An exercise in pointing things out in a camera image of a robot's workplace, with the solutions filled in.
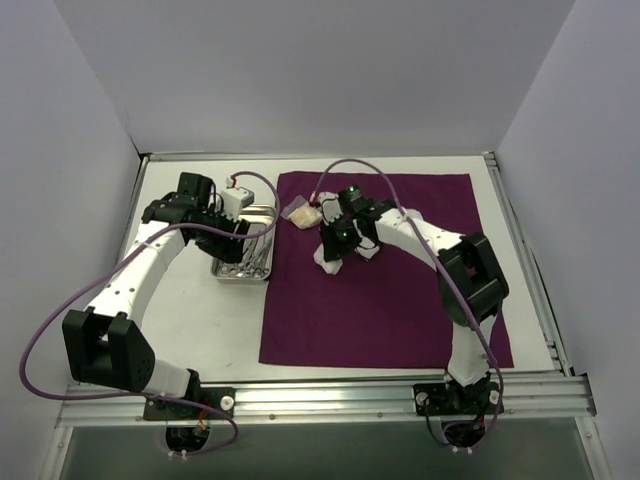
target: white table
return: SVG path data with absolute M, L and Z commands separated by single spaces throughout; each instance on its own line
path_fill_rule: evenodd
M 280 173 L 322 171 L 333 160 L 318 159 L 198 159 L 151 161 L 142 181 L 127 246 L 144 208 L 176 188 L 181 172 L 195 172 L 224 186 L 239 170 L 260 172 L 275 184 Z M 471 182 L 484 233 L 489 237 L 510 286 L 503 312 L 511 342 L 515 372 L 553 370 L 535 308 L 513 247 L 489 172 L 481 156 L 367 159 L 388 173 L 466 173 Z M 336 172 L 369 173 L 361 165 L 344 164 Z M 273 203 L 266 186 L 242 177 L 256 194 L 256 203 Z M 157 358 L 200 372 L 204 381 L 242 382 L 326 378 L 395 377 L 436 374 L 440 369 L 357 369 L 263 365 L 258 363 L 266 284 L 231 285 L 211 274 L 211 258 L 195 246 L 185 249 L 170 266 L 145 313 L 142 331 Z

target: metal tray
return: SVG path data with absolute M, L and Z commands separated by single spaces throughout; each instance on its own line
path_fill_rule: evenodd
M 242 210 L 240 219 L 251 224 L 249 233 L 257 233 L 275 222 L 275 215 L 276 211 L 270 205 L 251 205 Z M 266 280 L 271 275 L 274 234 L 275 228 L 262 237 L 245 240 L 242 263 L 224 263 L 214 258 L 211 273 L 221 282 L 256 283 Z

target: white wall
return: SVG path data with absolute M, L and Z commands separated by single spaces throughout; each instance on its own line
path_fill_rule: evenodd
M 640 2 L 577 0 L 498 149 L 617 475 L 638 478 Z
M 495 149 L 574 0 L 55 0 L 141 151 Z
M 31 334 L 112 265 L 139 165 L 91 68 L 50 0 L 0 5 L 0 478 L 34 479 L 59 404 L 18 380 Z M 55 324 L 30 362 L 63 392 Z

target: maroon tablecloth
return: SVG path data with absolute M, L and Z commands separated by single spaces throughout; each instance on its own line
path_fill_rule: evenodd
M 278 194 L 288 205 L 308 197 L 318 173 L 280 175 Z M 444 229 L 482 230 L 468 175 L 389 175 L 407 208 Z M 330 174 L 323 191 L 358 183 L 366 196 L 390 198 L 383 180 L 369 174 Z M 340 272 L 327 275 L 314 263 L 317 229 L 298 230 L 280 219 L 273 274 L 262 326 L 260 362 L 277 365 L 371 368 L 444 368 L 451 355 L 451 321 L 439 298 L 436 274 L 394 247 L 367 262 L 353 254 Z M 491 347 L 500 366 L 513 359 L 504 321 Z

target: plastic bag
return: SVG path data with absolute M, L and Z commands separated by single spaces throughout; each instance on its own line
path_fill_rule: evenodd
M 293 202 L 284 207 L 280 216 L 292 222 L 300 230 L 315 227 L 322 221 L 322 213 L 309 205 L 302 195 L 298 195 Z

